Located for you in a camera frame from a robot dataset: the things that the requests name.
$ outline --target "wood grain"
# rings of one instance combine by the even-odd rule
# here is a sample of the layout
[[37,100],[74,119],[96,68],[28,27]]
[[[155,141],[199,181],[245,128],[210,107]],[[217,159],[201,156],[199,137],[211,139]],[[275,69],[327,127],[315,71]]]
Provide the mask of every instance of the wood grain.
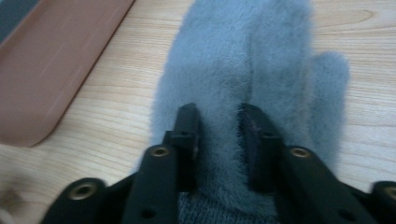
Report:
[[[191,2],[137,0],[53,134],[31,148],[0,146],[0,182],[29,176],[15,187],[20,198],[1,202],[16,223],[39,222],[74,180],[129,174],[148,146],[153,93]],[[364,190],[396,180],[396,3],[313,5],[315,49],[344,52],[352,75],[337,175]]]

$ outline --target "metal grommet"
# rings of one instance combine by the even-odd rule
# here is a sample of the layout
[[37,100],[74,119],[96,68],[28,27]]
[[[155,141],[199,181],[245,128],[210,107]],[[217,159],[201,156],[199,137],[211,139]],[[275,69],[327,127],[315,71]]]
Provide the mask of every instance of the metal grommet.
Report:
[[162,157],[169,154],[169,150],[166,147],[156,147],[151,150],[151,155],[154,157]]
[[69,198],[71,200],[83,200],[91,197],[96,190],[97,187],[92,182],[80,184],[70,191]]
[[396,200],[396,187],[387,187],[384,189],[384,191],[391,199]]
[[303,149],[303,148],[292,148],[290,150],[291,155],[295,157],[300,157],[300,158],[307,158],[311,156],[311,153],[309,151]]

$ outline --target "fuzzy fur texture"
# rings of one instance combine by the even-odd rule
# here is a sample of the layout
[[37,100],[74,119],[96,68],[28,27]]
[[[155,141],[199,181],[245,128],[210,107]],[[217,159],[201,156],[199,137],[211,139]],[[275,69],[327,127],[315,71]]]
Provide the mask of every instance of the fuzzy fur texture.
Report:
[[[154,145],[172,130],[180,106],[196,103],[201,113],[199,195],[182,195],[182,223],[200,209],[216,208],[233,220],[276,215],[272,198],[246,185],[237,119],[242,103],[268,114],[286,144],[309,147],[333,166],[348,69],[337,53],[311,56],[310,26],[307,0],[196,0],[191,6],[151,115]],[[207,223],[198,217],[190,223]]]

